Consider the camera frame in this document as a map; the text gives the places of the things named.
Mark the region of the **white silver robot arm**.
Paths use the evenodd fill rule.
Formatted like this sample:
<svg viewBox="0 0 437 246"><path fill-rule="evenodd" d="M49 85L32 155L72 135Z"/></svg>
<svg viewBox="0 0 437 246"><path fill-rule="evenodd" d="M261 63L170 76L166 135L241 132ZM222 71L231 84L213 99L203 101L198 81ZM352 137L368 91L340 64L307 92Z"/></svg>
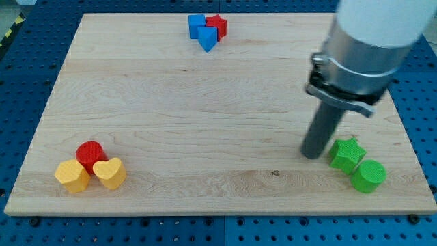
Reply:
<svg viewBox="0 0 437 246"><path fill-rule="evenodd" d="M366 117L436 12L436 0L342 0L319 52L308 94L325 118Z"/></svg>

